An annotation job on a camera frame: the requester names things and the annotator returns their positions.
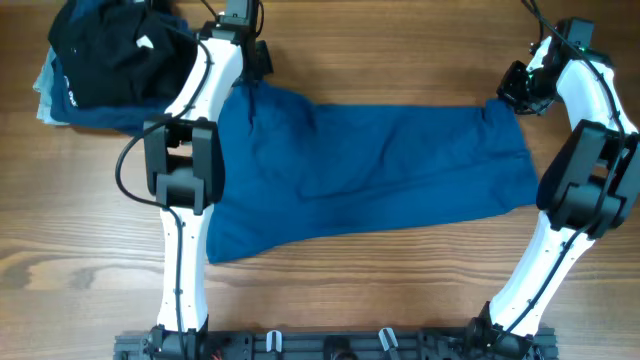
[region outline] table surface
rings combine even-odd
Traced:
[[[616,88],[640,116],[637,0],[545,1],[555,21],[596,21]],[[113,180],[127,141],[52,128],[32,84],[58,0],[0,6],[0,359],[110,359],[113,337],[147,330],[160,305],[156,209]],[[273,84],[319,103],[482,105],[512,61],[528,61],[537,23],[515,0],[267,0]],[[193,26],[208,13],[180,1]],[[562,106],[519,119],[539,174],[567,138]],[[124,176],[144,193],[141,148]],[[211,329],[374,330],[462,326],[505,284],[535,207],[460,224],[316,239],[208,266]],[[572,269],[543,322],[563,359],[640,355],[640,211]]]

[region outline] wire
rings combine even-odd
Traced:
[[[533,297],[533,299],[531,299],[531,301],[527,305],[526,309],[522,312],[522,314],[520,314],[520,316],[518,316],[518,318],[511,324],[511,326],[509,326],[507,328],[507,330],[501,332],[501,334],[498,336],[496,341],[494,341],[493,344],[491,344],[489,348],[493,348],[494,346],[498,345],[502,340],[504,340],[504,338],[507,336],[507,334],[511,333],[513,331],[513,329],[515,329],[516,326],[518,326],[522,322],[522,320],[529,314],[529,312],[536,306],[537,302],[540,300],[540,297],[542,297],[542,294],[545,292],[545,290],[549,286],[549,283],[551,282],[551,280],[555,276],[556,272],[558,271],[558,268],[562,264],[562,261],[564,260],[564,258],[566,257],[567,253],[569,252],[569,250],[573,246],[573,243],[575,242],[575,240],[580,235],[582,235],[584,232],[589,230],[592,226],[596,225],[600,221],[600,211],[602,210],[602,205],[604,204],[605,197],[609,192],[609,187],[611,186],[611,182],[613,181],[613,178],[614,178],[614,176],[616,174],[616,170],[618,168],[618,165],[620,164],[620,161],[622,160],[622,153],[623,153],[624,146],[625,146],[625,133],[624,133],[624,127],[622,125],[622,122],[620,121],[620,112],[617,109],[615,98],[613,97],[613,93],[611,92],[611,89],[609,88],[609,85],[607,84],[606,80],[604,79],[604,76],[598,71],[598,69],[596,69],[596,67],[582,53],[582,51],[578,50],[573,44],[571,44],[567,39],[565,39],[562,36],[562,34],[560,34],[558,32],[558,30],[556,30],[555,27],[553,27],[549,23],[549,21],[547,21],[547,19],[545,19],[542,16],[540,11],[537,9],[537,6],[535,5],[535,1],[534,0],[531,0],[532,3],[534,4],[533,6],[531,4],[529,4],[526,0],[520,0],[520,1],[522,2],[522,4],[524,4],[524,6],[527,8],[527,10],[529,10],[529,12],[531,12],[536,18],[538,18],[538,21],[541,24],[543,24],[549,30],[551,30],[551,32],[558,39],[560,39],[560,41],[562,41],[565,45],[567,45],[578,56],[578,58],[580,58],[582,61],[584,61],[585,64],[587,65],[587,67],[596,75],[596,78],[598,79],[598,81],[600,82],[600,84],[602,85],[602,87],[605,90],[605,93],[607,95],[607,100],[609,102],[609,105],[611,106],[613,121],[615,122],[616,127],[618,128],[618,134],[619,134],[619,137],[618,137],[618,141],[619,141],[618,142],[618,154],[616,155],[616,159],[614,160],[614,163],[611,166],[611,169],[609,170],[609,174],[607,175],[607,178],[606,178],[605,183],[604,183],[604,185],[602,187],[602,190],[600,191],[600,195],[598,196],[598,201],[596,202],[596,207],[595,207],[595,210],[594,210],[593,217],[591,218],[590,221],[587,222],[587,224],[585,224],[583,227],[578,229],[569,238],[569,240],[564,244],[564,246],[562,248],[562,251],[560,252],[560,256],[558,257],[558,260],[553,265],[553,268],[551,269],[551,271],[549,272],[549,275],[547,276],[547,278],[543,282],[542,286],[540,287],[540,290],[538,290],[538,292]]]
[[[258,29],[258,31],[256,32],[256,38],[260,36],[260,34],[262,34],[262,27],[264,26],[264,4],[262,4],[262,1],[258,1],[258,5],[260,6],[260,28]]]
[[[145,7],[146,11],[147,11],[147,15],[148,16],[153,16],[152,12],[150,11],[150,9],[148,7]],[[211,72],[211,65],[213,64],[213,62],[211,61],[211,53],[209,52],[209,49],[207,49],[206,46],[204,46],[204,44],[202,43],[202,41],[200,41],[199,39],[194,38],[193,36],[184,33],[178,29],[176,29],[173,26],[170,26],[169,24],[164,23],[161,20],[158,20],[158,23],[160,25],[162,25],[163,27],[165,27],[166,29],[175,32],[176,34],[183,36],[187,39],[189,39],[190,41],[193,41],[197,46],[200,46],[202,48],[202,50],[204,51],[206,58],[207,58],[207,63],[205,66],[205,70],[204,70],[204,74],[202,75],[202,79],[200,80],[200,83],[198,83],[198,86],[196,87],[196,90],[194,91],[193,95],[191,96],[191,98],[189,99],[189,101],[187,102],[187,105],[184,107],[184,109],[182,111],[180,111],[178,114],[176,115],[172,115],[170,118],[168,119],[164,119],[161,120],[155,124],[153,124],[152,126],[148,127],[147,129],[145,129],[142,134],[140,135],[136,135],[133,137],[133,139],[131,139],[131,141],[129,141],[129,143],[127,143],[127,145],[125,145],[125,147],[122,149],[122,152],[120,153],[120,156],[118,157],[118,161],[116,162],[116,168],[115,168],[115,178],[116,178],[116,184],[118,185],[118,189],[120,189],[120,191],[127,196],[129,199],[136,201],[138,203],[141,204],[145,204],[145,205],[150,205],[150,206],[155,206],[155,207],[159,207],[164,211],[168,211],[174,218],[175,222],[176,222],[176,227],[178,229],[178,241],[177,241],[177,251],[176,251],[176,283],[175,283],[175,289],[174,289],[174,293],[175,293],[175,302],[176,302],[176,320],[178,323],[178,338],[179,338],[179,342],[180,342],[180,351],[182,352],[182,357],[187,360],[187,351],[185,349],[184,346],[184,338],[183,338],[183,333],[182,333],[182,309],[180,306],[180,295],[182,294],[182,289],[180,287],[180,277],[181,277],[181,271],[182,271],[182,221],[180,220],[180,217],[178,216],[178,214],[176,214],[176,212],[171,209],[168,206],[165,206],[159,202],[156,201],[152,201],[152,200],[148,200],[148,199],[143,199],[141,197],[138,197],[134,194],[132,194],[131,192],[129,192],[129,190],[126,189],[126,187],[124,186],[124,184],[122,183],[122,165],[124,163],[125,158],[127,157],[127,154],[129,154],[129,151],[131,151],[131,149],[133,148],[133,146],[135,146],[136,143],[138,143],[138,141],[140,141],[141,139],[144,139],[145,136],[151,134],[153,131],[155,131],[156,129],[171,124],[171,123],[175,123],[177,121],[179,121],[182,116],[184,116],[187,112],[189,112],[189,110],[193,109],[193,104],[195,103],[196,99],[198,98],[198,95],[200,95],[200,93],[202,92],[202,88],[204,87],[208,77],[209,77],[209,73]]]
[[[211,5],[209,5],[209,3],[207,2],[207,0],[200,0],[202,2],[202,4],[204,6],[207,7],[207,9],[209,9],[209,12],[211,12],[211,15],[213,15],[213,18],[216,20],[216,22],[218,22],[218,14],[216,13],[215,10],[213,10],[213,8],[211,7]]]

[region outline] wooden table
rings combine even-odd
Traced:
[[[162,286],[156,209],[113,180],[125,137],[51,128],[31,86],[60,1],[0,6],[0,359],[110,359],[114,335],[147,330]],[[215,4],[222,9],[222,4]],[[597,23],[616,87],[640,117],[640,2],[544,1]],[[537,23],[515,0],[267,1],[270,82],[322,103],[482,105]],[[198,26],[208,13],[181,1]],[[540,174],[569,134],[565,110],[520,119]],[[126,182],[144,193],[141,148]],[[505,284],[534,207],[492,219],[317,239],[206,270],[211,329],[462,326]],[[640,357],[640,211],[574,267],[545,313],[563,359]]]

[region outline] black bracket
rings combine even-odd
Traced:
[[[151,118],[147,129],[169,115]],[[190,142],[191,156],[170,154]],[[215,122],[177,120],[152,131],[144,138],[147,186],[161,204],[192,208],[201,215],[204,208],[222,198],[225,183],[224,160]]]
[[[538,188],[536,203],[547,212],[553,230],[579,229],[598,216],[599,220],[586,231],[590,238],[597,239],[625,221],[640,192],[638,140],[638,134],[627,137],[623,159],[601,211],[595,214],[605,178],[618,156],[619,134],[587,120],[576,126]],[[599,174],[598,168],[606,174]]]

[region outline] light blue fabric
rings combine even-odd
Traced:
[[[38,105],[38,113],[36,117],[47,125],[68,125],[65,122],[56,121],[51,117],[51,91],[53,88],[53,67],[51,63],[55,60],[56,53],[49,48],[47,59],[42,65],[42,72],[38,75],[36,82],[33,84],[33,90],[40,93],[40,104]]]

